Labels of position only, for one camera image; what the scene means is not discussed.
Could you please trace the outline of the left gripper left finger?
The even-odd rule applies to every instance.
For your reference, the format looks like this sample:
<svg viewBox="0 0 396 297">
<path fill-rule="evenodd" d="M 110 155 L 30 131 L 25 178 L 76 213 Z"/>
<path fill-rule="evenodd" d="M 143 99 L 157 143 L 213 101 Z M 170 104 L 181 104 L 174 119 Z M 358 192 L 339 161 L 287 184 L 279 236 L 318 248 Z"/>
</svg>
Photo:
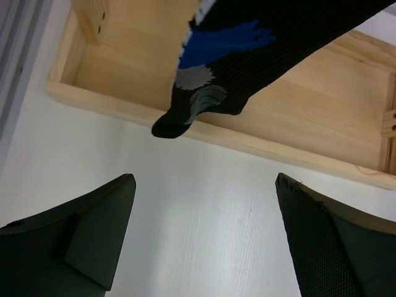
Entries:
<svg viewBox="0 0 396 297">
<path fill-rule="evenodd" d="M 1 296 L 104 296 L 136 193 L 133 174 L 1 228 Z"/>
</svg>

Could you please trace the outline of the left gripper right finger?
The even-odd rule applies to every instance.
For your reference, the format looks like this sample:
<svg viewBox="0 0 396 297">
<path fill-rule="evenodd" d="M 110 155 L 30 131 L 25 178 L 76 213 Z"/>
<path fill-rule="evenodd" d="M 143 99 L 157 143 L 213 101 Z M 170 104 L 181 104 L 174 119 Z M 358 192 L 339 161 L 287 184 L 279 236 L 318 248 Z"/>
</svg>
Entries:
<svg viewBox="0 0 396 297">
<path fill-rule="evenodd" d="M 301 296 L 395 296 L 395 222 L 283 173 L 275 187 Z"/>
</svg>

